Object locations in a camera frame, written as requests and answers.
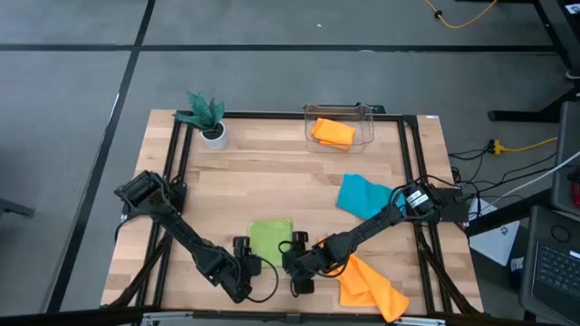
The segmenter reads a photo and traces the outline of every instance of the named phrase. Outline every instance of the yellow-green towel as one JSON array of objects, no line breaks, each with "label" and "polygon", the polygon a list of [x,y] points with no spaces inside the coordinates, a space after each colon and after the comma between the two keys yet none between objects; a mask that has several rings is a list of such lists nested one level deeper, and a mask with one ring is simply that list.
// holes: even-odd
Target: yellow-green towel
[{"label": "yellow-green towel", "polygon": [[249,227],[250,247],[252,253],[268,260],[276,267],[282,266],[282,254],[278,245],[282,241],[292,240],[292,220],[274,220],[252,222]]}]

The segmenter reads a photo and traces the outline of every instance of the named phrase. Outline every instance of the orange towel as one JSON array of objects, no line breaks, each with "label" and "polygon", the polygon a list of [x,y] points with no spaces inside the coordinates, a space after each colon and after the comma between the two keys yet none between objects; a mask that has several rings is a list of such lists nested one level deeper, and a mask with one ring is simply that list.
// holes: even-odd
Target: orange towel
[{"label": "orange towel", "polygon": [[354,142],[354,127],[329,119],[318,118],[312,127],[312,136],[322,145],[348,150]]},{"label": "orange towel", "polygon": [[378,307],[382,317],[392,322],[409,307],[409,298],[393,289],[391,282],[351,254],[344,273],[337,278],[341,286],[340,304],[345,307]]}]

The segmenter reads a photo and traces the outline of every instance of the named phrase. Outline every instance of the teal towel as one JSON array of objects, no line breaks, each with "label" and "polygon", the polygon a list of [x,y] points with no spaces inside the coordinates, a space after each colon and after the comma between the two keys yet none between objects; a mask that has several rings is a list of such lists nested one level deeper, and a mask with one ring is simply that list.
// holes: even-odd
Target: teal towel
[{"label": "teal towel", "polygon": [[[391,192],[389,187],[373,184],[359,175],[345,174],[336,205],[354,216],[369,219],[387,205]],[[403,195],[399,196],[396,204],[405,214]]]}]

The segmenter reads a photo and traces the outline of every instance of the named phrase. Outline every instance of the wooden tabletop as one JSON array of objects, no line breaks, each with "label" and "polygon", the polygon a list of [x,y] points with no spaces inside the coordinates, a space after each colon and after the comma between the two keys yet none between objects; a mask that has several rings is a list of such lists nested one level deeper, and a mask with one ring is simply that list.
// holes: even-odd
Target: wooden tabletop
[{"label": "wooden tabletop", "polygon": [[[141,145],[135,173],[147,169],[161,174],[171,129],[172,110],[153,110]],[[440,121],[419,116],[421,142],[428,173],[452,182]],[[191,143],[186,182],[188,198],[183,218],[204,238],[231,252],[234,236],[247,235],[252,221],[290,218],[295,231],[307,231],[312,241],[347,231],[361,219],[335,207],[344,173],[357,173],[372,182],[396,187],[405,183],[397,124],[374,122],[375,138],[362,154],[312,153],[305,149],[303,120],[225,119],[229,144],[207,149],[198,132]],[[413,176],[418,176],[411,131],[407,130]],[[180,132],[178,151],[185,135]],[[173,174],[177,171],[179,154]],[[129,180],[119,180],[120,184]],[[432,180],[436,186],[444,187]],[[143,263],[150,234],[147,217],[125,225],[119,234],[102,303],[117,298]],[[466,236],[453,224],[440,223],[445,267],[453,282],[476,308],[482,309]],[[361,244],[356,254],[391,280],[411,299],[408,314],[425,313],[420,270],[412,226],[390,227]],[[289,277],[282,270],[275,296],[261,304],[233,303],[223,289],[213,287],[195,268],[190,253],[176,242],[171,247],[163,308],[261,312],[378,313],[376,308],[348,308],[338,304],[338,282],[315,276],[315,292],[293,298]],[[146,302],[152,301],[151,277]],[[431,271],[437,309],[441,310],[437,277]],[[266,297],[274,273],[265,268],[252,278],[252,297]]]}]

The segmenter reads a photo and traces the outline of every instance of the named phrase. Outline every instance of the clear plastic container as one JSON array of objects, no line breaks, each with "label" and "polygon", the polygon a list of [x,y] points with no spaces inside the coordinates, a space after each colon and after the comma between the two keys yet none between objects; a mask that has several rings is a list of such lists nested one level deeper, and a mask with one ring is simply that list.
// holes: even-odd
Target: clear plastic container
[{"label": "clear plastic container", "polygon": [[[354,127],[353,144],[321,144],[313,136],[312,128],[318,118],[341,122]],[[317,153],[363,153],[374,140],[372,110],[366,105],[356,107],[332,107],[308,104],[304,107],[304,134],[306,149]]]}]

